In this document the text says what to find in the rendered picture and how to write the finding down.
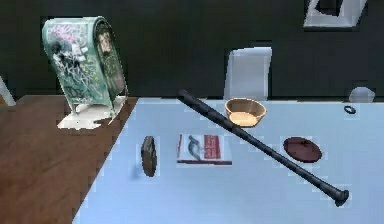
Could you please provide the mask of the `pale blue table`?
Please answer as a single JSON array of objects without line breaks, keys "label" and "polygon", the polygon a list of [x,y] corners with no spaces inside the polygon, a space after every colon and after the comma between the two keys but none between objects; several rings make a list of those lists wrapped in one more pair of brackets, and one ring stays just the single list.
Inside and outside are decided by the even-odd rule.
[{"label": "pale blue table", "polygon": [[[140,99],[81,205],[73,224],[384,224],[384,103],[356,114],[338,102],[269,101],[251,134],[276,151],[290,136],[319,145],[307,170],[350,192],[333,200],[258,149],[175,99]],[[179,135],[223,135],[230,166],[182,167]],[[153,177],[141,146],[155,139]]]}]

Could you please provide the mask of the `white framed window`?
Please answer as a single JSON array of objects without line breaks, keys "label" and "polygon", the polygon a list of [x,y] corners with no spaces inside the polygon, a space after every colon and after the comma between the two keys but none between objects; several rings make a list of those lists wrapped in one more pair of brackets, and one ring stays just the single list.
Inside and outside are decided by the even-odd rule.
[{"label": "white framed window", "polygon": [[367,0],[307,0],[305,28],[352,28],[358,24]]}]

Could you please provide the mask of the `green graffiti bin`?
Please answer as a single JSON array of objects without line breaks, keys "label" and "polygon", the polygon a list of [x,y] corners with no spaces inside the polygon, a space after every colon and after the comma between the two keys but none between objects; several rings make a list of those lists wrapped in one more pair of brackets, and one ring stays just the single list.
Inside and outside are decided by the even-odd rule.
[{"label": "green graffiti bin", "polygon": [[80,104],[96,104],[116,115],[114,101],[128,88],[114,41],[112,27],[102,16],[44,23],[44,50],[72,112]]}]

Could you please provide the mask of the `dark red round lid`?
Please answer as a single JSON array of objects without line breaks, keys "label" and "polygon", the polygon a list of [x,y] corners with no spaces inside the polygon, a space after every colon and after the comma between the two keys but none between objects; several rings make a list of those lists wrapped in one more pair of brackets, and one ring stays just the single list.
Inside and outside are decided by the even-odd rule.
[{"label": "dark red round lid", "polygon": [[285,139],[283,148],[290,157],[299,162],[315,163],[322,158],[321,149],[311,140],[303,137]]}]

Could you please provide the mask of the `red and white book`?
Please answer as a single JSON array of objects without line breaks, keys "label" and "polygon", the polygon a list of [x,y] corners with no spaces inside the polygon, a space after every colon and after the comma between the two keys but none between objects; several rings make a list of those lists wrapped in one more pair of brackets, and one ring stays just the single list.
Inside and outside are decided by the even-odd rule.
[{"label": "red and white book", "polygon": [[176,161],[187,165],[228,165],[232,154],[223,135],[180,134]]}]

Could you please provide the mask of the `white slanted bar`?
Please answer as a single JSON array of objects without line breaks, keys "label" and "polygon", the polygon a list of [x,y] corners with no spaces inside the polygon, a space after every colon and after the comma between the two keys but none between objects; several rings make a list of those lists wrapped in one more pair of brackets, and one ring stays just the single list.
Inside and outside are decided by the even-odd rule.
[{"label": "white slanted bar", "polygon": [[15,106],[16,102],[0,76],[0,103],[7,106]]}]

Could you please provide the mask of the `black baseball bat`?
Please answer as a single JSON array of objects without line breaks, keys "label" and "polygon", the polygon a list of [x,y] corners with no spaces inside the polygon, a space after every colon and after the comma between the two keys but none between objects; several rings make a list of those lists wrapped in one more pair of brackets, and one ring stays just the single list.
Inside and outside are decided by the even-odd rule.
[{"label": "black baseball bat", "polygon": [[279,162],[281,165],[285,166],[307,182],[311,183],[313,186],[318,188],[328,197],[332,198],[337,207],[344,205],[345,202],[348,200],[348,190],[340,190],[334,187],[333,185],[321,180],[320,178],[305,170],[301,166],[290,161],[288,158],[284,157],[277,151],[265,145],[264,143],[253,137],[251,134],[243,130],[240,126],[236,125],[228,118],[220,114],[217,110],[213,109],[212,107],[210,107],[200,99],[196,98],[186,90],[179,90],[177,94],[177,99],[188,107],[190,107],[191,109],[193,109],[194,111],[196,111],[197,113],[199,113],[200,115],[209,119],[213,123],[221,126],[225,130],[231,132],[242,140],[258,148],[260,151],[270,156],[271,158]]}]

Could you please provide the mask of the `tan wooden bowl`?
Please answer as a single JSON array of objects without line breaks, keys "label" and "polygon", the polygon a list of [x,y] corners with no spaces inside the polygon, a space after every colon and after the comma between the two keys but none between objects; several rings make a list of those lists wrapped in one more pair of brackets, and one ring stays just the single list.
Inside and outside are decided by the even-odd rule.
[{"label": "tan wooden bowl", "polygon": [[264,105],[248,98],[229,99],[225,110],[228,119],[243,128],[256,126],[267,113]]}]

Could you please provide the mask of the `dark brown upright disc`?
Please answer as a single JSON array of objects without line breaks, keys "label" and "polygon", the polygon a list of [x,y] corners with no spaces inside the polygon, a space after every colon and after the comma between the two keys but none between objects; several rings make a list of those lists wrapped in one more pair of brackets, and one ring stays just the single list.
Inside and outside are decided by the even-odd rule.
[{"label": "dark brown upright disc", "polygon": [[141,146],[141,160],[145,175],[153,177],[157,167],[157,153],[153,136],[146,136],[144,138]]}]

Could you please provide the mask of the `pale grey round chair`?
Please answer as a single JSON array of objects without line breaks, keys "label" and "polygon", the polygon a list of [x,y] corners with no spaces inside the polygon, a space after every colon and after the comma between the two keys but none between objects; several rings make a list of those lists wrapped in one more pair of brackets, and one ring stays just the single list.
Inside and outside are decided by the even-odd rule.
[{"label": "pale grey round chair", "polygon": [[372,103],[374,98],[375,93],[367,87],[355,87],[349,95],[352,103]]}]

